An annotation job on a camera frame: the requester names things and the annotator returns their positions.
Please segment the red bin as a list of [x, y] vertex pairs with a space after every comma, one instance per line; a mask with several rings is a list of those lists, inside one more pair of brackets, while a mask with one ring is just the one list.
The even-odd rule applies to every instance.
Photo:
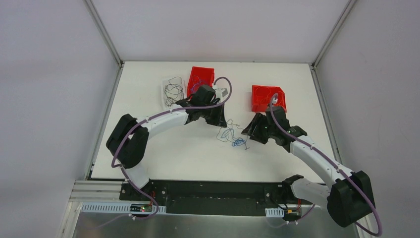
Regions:
[[196, 93], [202, 85], [212, 87], [214, 82], [214, 68], [193, 66], [187, 84], [187, 96]]
[[284, 91], [277, 86], [262, 85], [252, 86], [251, 111], [255, 113], [265, 112], [271, 97], [275, 93], [278, 94], [278, 102], [275, 105], [281, 106], [285, 111], [287, 111]]

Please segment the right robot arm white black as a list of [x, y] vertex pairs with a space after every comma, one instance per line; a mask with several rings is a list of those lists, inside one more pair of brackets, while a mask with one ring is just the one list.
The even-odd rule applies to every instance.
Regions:
[[281, 197], [285, 202], [302, 199], [325, 208], [341, 227], [357, 222], [375, 209], [369, 176], [329, 158], [301, 127], [290, 125], [282, 107], [267, 108], [265, 114], [256, 113], [242, 134], [261, 144], [273, 139], [321, 178], [323, 184], [299, 175], [284, 180], [286, 186], [281, 190]]

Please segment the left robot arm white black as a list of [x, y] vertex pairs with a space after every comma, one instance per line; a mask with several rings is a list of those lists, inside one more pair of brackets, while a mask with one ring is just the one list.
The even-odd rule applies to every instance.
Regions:
[[123, 115], [109, 136], [106, 147], [113, 156], [111, 166], [121, 168], [126, 179], [134, 184], [132, 194], [138, 200], [150, 197], [150, 180], [141, 164], [148, 141], [168, 129], [186, 125], [200, 118], [207, 124], [226, 127], [224, 102], [230, 97], [226, 88], [202, 85], [172, 107], [142, 121], [130, 114]]

